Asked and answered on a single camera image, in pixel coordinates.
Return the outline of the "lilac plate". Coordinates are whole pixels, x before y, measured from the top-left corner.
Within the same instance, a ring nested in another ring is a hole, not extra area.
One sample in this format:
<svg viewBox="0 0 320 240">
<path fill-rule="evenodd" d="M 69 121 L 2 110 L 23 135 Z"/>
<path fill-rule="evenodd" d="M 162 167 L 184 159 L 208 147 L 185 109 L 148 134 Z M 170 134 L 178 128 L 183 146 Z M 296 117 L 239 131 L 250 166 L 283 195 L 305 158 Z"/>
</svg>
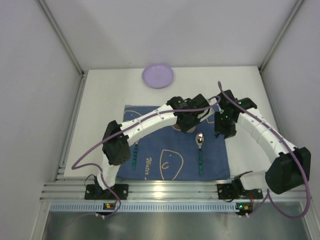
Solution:
<svg viewBox="0 0 320 240">
<path fill-rule="evenodd" d="M 142 72 L 143 82 L 153 89 L 162 89 L 169 86 L 174 78 L 173 69 L 166 63 L 149 65 Z"/>
</svg>

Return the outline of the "left aluminium frame post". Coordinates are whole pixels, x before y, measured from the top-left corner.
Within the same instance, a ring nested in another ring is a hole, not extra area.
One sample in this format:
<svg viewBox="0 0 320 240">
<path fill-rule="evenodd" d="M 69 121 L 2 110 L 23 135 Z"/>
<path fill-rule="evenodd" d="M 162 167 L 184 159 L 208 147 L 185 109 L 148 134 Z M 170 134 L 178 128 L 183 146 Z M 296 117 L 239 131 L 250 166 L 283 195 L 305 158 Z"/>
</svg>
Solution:
<svg viewBox="0 0 320 240">
<path fill-rule="evenodd" d="M 65 50 L 66 54 L 68 55 L 69 59 L 71 60 L 73 66 L 77 70 L 77 72 L 83 76 L 85 74 L 84 70 L 82 69 L 81 65 L 79 64 L 70 44 L 68 43 L 63 31 L 61 30 L 59 24 L 57 23 L 54 15 L 52 14 L 48 4 L 45 0 L 36 0 L 35 1 L 41 11 L 43 12 L 44 16 L 48 20 L 50 26 L 52 27 L 55 35 L 57 36 L 59 42 L 61 43 L 63 49 Z"/>
</svg>

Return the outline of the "right aluminium frame post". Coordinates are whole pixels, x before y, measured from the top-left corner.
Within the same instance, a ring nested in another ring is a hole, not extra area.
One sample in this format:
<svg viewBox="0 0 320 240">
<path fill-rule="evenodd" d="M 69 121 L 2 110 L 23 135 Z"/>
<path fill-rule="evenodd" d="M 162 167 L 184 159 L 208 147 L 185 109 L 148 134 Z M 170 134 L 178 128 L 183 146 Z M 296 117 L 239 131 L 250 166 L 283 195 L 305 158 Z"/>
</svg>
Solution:
<svg viewBox="0 0 320 240">
<path fill-rule="evenodd" d="M 271 61 L 273 55 L 275 54 L 276 50 L 279 48 L 281 42 L 285 38 L 288 30 L 290 29 L 291 25 L 293 24 L 295 18 L 299 14 L 301 8 L 305 4 L 305 0 L 295 0 L 293 7 L 290 9 L 287 17 L 285 18 L 283 24 L 281 25 L 279 31 L 277 32 L 274 41 L 272 42 L 270 48 L 266 52 L 265 57 L 262 60 L 262 63 L 259 65 L 258 70 L 259 73 L 262 74 L 266 67 L 268 66 L 269 62 Z"/>
</svg>

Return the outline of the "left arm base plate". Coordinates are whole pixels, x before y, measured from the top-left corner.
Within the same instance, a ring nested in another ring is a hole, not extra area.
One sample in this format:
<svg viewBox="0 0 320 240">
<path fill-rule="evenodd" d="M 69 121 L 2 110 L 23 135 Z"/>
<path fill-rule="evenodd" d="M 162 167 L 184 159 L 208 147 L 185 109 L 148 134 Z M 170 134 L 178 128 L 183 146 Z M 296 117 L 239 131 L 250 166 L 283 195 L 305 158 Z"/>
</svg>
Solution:
<svg viewBox="0 0 320 240">
<path fill-rule="evenodd" d="M 116 200 L 116 196 L 108 189 L 102 190 L 99 185 L 88 184 L 85 190 L 85 200 Z M 111 190 L 119 197 L 120 200 L 126 200 L 129 194 L 128 184 L 115 184 Z"/>
</svg>

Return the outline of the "green handled spoon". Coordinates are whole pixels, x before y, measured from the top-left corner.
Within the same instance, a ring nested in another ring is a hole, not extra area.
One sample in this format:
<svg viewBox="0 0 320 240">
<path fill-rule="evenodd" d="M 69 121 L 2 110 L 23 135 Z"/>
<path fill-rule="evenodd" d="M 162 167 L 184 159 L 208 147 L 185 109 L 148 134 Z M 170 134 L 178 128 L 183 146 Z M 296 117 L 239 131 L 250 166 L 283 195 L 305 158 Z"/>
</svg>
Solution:
<svg viewBox="0 0 320 240">
<path fill-rule="evenodd" d="M 203 151 L 202 151 L 202 145 L 204 143 L 204 135 L 199 132 L 195 137 L 195 142 L 198 146 L 198 167 L 199 167 L 199 174 L 202 175 L 204 171 L 204 165 L 203 165 Z"/>
</svg>

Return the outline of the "blue cloth placemat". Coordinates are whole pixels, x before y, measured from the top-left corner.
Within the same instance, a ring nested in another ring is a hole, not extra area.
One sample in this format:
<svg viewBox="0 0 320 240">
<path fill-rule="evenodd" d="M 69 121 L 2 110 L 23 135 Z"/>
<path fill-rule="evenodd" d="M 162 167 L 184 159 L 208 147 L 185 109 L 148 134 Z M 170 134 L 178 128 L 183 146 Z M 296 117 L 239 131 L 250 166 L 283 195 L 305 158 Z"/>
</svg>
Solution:
<svg viewBox="0 0 320 240">
<path fill-rule="evenodd" d="M 202 133 L 204 143 L 203 174 L 199 174 L 196 135 Z M 192 133 L 183 133 L 172 126 L 157 130 L 138 141 L 136 168 L 132 170 L 135 143 L 131 158 L 122 164 L 117 178 L 124 180 L 216 181 L 230 174 L 225 139 L 215 137 L 215 120 L 210 116 Z"/>
</svg>

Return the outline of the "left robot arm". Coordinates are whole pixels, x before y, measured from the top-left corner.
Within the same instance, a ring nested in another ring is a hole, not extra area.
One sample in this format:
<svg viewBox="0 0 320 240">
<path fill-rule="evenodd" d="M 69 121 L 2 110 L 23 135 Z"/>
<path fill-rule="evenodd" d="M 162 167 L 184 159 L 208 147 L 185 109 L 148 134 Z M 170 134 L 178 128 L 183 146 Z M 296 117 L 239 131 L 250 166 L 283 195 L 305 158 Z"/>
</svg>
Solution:
<svg viewBox="0 0 320 240">
<path fill-rule="evenodd" d="M 106 190 L 115 185 L 120 165 L 131 158 L 130 147 L 143 137 L 162 128 L 177 125 L 186 133 L 213 114 L 211 101 L 202 94 L 194 98 L 172 97 L 162 106 L 133 120 L 111 121 L 105 130 L 102 144 L 102 170 L 97 183 Z"/>
</svg>

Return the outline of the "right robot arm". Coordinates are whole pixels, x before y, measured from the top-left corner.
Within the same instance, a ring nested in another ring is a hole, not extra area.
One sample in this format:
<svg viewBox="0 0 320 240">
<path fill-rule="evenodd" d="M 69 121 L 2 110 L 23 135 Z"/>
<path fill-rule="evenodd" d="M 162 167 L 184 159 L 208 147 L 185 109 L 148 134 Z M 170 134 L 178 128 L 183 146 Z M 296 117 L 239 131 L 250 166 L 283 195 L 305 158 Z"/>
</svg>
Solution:
<svg viewBox="0 0 320 240">
<path fill-rule="evenodd" d="M 268 170 L 246 171 L 234 178 L 241 192 L 269 189 L 282 194 L 310 179 L 311 152 L 298 148 L 281 136 L 261 115 L 250 98 L 236 99 L 231 90 L 221 91 L 219 112 L 215 112 L 215 135 L 225 139 L 236 135 L 241 126 L 257 142 L 270 161 Z"/>
</svg>

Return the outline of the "green handled fork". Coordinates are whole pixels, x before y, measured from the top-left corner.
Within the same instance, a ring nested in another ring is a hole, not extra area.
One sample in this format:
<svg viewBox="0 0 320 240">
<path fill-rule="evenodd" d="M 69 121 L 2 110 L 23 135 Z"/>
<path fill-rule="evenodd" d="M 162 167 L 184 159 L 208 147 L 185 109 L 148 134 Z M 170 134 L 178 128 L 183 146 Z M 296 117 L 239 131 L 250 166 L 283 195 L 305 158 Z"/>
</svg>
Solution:
<svg viewBox="0 0 320 240">
<path fill-rule="evenodd" d="M 136 141 L 133 149 L 132 170 L 135 170 L 137 166 L 138 148 L 139 148 L 139 142 Z"/>
</svg>

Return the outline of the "aluminium frame post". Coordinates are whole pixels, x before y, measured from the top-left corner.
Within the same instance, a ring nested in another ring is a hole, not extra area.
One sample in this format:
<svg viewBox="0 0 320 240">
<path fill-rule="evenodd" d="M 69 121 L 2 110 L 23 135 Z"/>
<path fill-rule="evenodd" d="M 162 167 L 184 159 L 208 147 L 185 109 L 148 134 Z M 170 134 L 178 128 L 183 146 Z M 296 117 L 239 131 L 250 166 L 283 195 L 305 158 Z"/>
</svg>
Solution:
<svg viewBox="0 0 320 240">
<path fill-rule="evenodd" d="M 295 18 L 299 14 L 301 8 L 305 4 L 305 0 L 295 0 L 293 7 L 290 9 L 287 17 L 285 18 L 283 24 L 281 25 L 279 31 L 277 32 L 274 41 L 272 42 L 270 48 L 266 52 L 265 57 L 262 60 L 262 63 L 259 65 L 258 70 L 259 73 L 262 74 L 266 67 L 268 66 L 269 62 L 271 61 L 273 55 L 275 54 L 276 50 L 279 48 L 281 42 L 285 38 L 288 30 L 290 29 L 291 25 L 293 24 Z"/>
<path fill-rule="evenodd" d="M 63 31 L 61 30 L 59 24 L 57 23 L 54 15 L 52 14 L 48 4 L 45 0 L 36 0 L 35 1 L 41 11 L 43 12 L 44 16 L 48 20 L 50 26 L 52 27 L 55 35 L 57 36 L 59 42 L 61 43 L 63 49 L 65 50 L 66 54 L 68 55 L 69 59 L 71 60 L 73 66 L 77 70 L 77 72 L 83 76 L 85 74 L 84 70 L 82 69 L 81 65 L 79 64 L 70 44 L 68 43 Z"/>
</svg>

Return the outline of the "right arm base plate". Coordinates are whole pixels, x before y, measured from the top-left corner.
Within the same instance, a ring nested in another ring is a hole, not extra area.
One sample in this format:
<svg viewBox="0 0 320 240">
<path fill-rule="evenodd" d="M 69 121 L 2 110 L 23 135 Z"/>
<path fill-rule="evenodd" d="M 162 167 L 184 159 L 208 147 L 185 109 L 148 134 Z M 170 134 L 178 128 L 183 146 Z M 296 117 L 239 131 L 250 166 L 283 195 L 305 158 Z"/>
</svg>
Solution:
<svg viewBox="0 0 320 240">
<path fill-rule="evenodd" d="M 261 200 L 264 198 L 261 189 L 240 191 L 231 183 L 219 183 L 216 186 L 219 200 L 250 200 L 251 198 Z"/>
</svg>

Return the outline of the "aluminium front rail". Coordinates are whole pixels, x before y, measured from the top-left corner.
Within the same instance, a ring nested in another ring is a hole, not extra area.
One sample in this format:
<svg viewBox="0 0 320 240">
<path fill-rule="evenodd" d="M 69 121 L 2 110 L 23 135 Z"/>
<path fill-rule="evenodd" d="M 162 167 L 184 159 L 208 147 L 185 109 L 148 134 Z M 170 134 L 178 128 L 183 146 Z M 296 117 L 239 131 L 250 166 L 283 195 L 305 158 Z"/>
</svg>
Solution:
<svg viewBox="0 0 320 240">
<path fill-rule="evenodd" d="M 218 184 L 231 180 L 217 181 L 167 181 L 167 180 L 122 180 L 117 184 L 128 185 L 129 201 L 217 201 Z M 80 201 L 85 197 L 85 184 L 92 184 L 81 178 L 57 179 L 46 182 L 40 194 L 41 201 Z"/>
</svg>

